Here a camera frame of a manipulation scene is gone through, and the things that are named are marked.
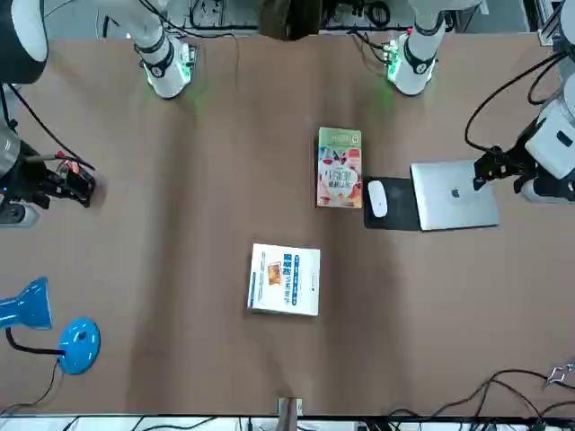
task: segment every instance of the mouse pad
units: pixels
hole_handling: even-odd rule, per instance
[[[369,200],[367,185],[372,180],[380,180],[387,196],[387,214],[374,216]],[[392,231],[420,231],[420,219],[415,200],[413,182],[407,178],[364,177],[363,220],[367,229],[387,229]]]

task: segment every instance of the table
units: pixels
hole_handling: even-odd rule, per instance
[[[535,35],[446,37],[418,98],[377,76],[351,37],[238,43],[239,54],[233,40],[202,41],[194,85],[173,101],[147,87],[126,41],[56,42],[24,90],[108,183],[100,208],[54,202],[35,228],[0,232],[0,295],[39,275],[50,282],[55,328],[15,330],[22,343],[55,346],[80,315],[102,332],[94,368],[66,376],[38,411],[272,414],[293,395],[309,415],[429,414],[501,368],[548,373],[571,358],[572,208],[529,204],[511,180],[495,185],[495,229],[376,232],[361,211],[314,208],[320,126],[362,130],[365,174],[479,157],[465,122],[548,54]],[[536,114],[528,85],[490,104],[473,139],[511,146]],[[31,118],[18,119],[25,140],[54,151]],[[245,310],[254,242],[321,249],[318,318]],[[51,364],[0,344],[0,404],[34,399]],[[542,406],[569,395],[505,380]],[[498,387],[483,414],[530,415]]]

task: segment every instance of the laptop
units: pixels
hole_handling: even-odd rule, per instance
[[[414,163],[411,178],[421,229],[494,226],[500,212],[490,184],[473,189],[473,160]]]

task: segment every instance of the white mouse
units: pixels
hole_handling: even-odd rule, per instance
[[[377,218],[385,217],[387,214],[387,196],[382,182],[379,180],[370,181],[367,185],[367,192],[374,216]]]

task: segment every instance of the blue desk lamp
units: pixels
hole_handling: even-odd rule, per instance
[[[81,374],[88,370],[100,351],[100,331],[87,317],[72,321],[60,335],[58,349],[21,346],[13,338],[12,326],[51,330],[48,279],[32,281],[18,296],[0,300],[0,329],[5,328],[10,346],[22,352],[58,356],[63,373]]]

